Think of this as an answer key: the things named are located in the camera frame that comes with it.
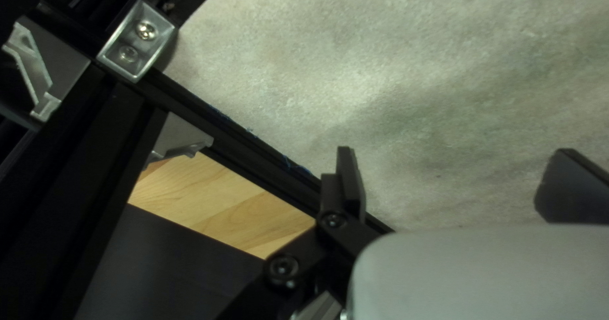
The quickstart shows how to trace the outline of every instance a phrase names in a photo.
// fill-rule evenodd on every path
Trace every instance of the wooden floor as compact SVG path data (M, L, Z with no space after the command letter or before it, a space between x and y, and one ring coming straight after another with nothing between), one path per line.
M261 258L314 224L202 153L150 164L129 203Z

